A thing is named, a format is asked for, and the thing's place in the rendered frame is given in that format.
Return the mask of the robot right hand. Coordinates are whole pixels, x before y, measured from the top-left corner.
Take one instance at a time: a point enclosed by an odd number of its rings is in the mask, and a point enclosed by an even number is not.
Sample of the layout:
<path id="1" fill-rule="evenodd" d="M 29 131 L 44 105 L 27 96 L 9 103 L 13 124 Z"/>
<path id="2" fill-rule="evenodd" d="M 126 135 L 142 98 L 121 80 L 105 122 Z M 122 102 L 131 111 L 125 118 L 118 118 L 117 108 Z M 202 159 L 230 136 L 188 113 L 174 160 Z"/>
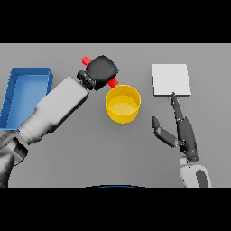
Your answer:
<path id="1" fill-rule="evenodd" d="M 174 136 L 164 129 L 156 116 L 152 117 L 153 132 L 159 140 L 171 148 L 178 147 L 180 152 L 186 155 L 188 162 L 197 162 L 199 156 L 196 137 L 189 119 L 182 114 L 180 102 L 175 93 L 171 94 L 171 105 L 175 115 L 178 136 Z"/>

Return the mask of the pale square scale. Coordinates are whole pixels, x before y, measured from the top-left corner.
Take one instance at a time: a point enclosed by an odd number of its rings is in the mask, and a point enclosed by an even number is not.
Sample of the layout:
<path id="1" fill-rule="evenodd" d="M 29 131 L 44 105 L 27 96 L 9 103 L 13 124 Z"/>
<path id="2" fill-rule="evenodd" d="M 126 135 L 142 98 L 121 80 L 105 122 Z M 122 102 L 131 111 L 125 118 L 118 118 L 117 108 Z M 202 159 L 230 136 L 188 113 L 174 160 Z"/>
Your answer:
<path id="1" fill-rule="evenodd" d="M 169 97 L 172 92 L 176 96 L 191 95 L 186 64 L 153 64 L 152 84 L 156 97 Z"/>

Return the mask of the yellow bowl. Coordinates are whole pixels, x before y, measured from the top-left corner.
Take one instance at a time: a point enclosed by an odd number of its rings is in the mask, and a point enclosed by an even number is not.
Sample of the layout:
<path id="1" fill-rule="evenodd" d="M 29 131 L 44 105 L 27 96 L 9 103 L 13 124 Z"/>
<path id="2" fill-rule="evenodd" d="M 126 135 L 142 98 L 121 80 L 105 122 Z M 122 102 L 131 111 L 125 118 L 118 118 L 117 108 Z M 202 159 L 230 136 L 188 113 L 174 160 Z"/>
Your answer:
<path id="1" fill-rule="evenodd" d="M 106 95 L 106 112 L 111 120 L 128 124 L 135 120 L 141 106 L 141 96 L 136 88 L 118 85 Z"/>

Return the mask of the blue tray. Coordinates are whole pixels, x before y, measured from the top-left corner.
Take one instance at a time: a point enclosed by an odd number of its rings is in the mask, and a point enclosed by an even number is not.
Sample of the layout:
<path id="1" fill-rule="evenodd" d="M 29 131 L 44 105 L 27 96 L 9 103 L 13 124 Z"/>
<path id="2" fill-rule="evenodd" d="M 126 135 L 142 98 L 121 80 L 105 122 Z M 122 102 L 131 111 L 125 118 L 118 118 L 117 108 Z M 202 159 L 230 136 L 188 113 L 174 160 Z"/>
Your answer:
<path id="1" fill-rule="evenodd" d="M 0 111 L 0 130 L 16 131 L 51 92 L 50 68 L 11 68 Z"/>

